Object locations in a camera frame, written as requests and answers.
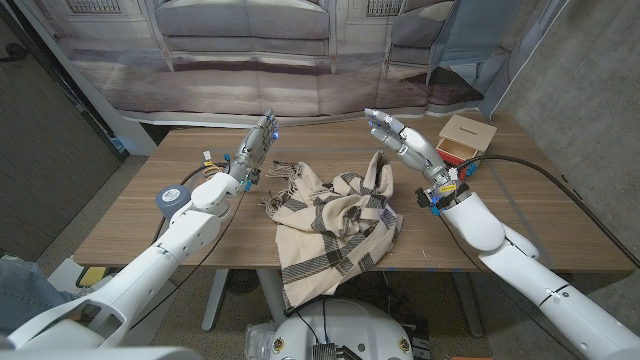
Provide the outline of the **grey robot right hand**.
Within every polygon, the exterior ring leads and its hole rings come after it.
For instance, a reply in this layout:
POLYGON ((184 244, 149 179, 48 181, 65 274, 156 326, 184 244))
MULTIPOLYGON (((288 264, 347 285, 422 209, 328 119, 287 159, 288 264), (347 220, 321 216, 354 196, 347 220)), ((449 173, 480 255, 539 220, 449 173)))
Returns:
POLYGON ((377 109, 365 108, 364 114, 369 118, 371 134, 427 180, 426 189, 415 191, 421 208, 440 216, 472 194, 469 186, 459 181, 457 171, 446 166, 435 147, 419 132, 377 109))

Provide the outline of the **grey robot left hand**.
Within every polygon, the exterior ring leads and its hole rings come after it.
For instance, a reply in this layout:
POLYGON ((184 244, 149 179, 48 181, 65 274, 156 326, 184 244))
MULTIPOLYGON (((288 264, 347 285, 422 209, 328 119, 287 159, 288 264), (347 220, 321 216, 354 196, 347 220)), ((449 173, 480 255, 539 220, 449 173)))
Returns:
POLYGON ((234 158, 228 163, 226 173, 235 178, 244 191, 256 185, 260 179, 260 166, 264 163, 271 145, 279 138, 278 120, 268 108, 258 123, 250 129, 240 143, 234 158))

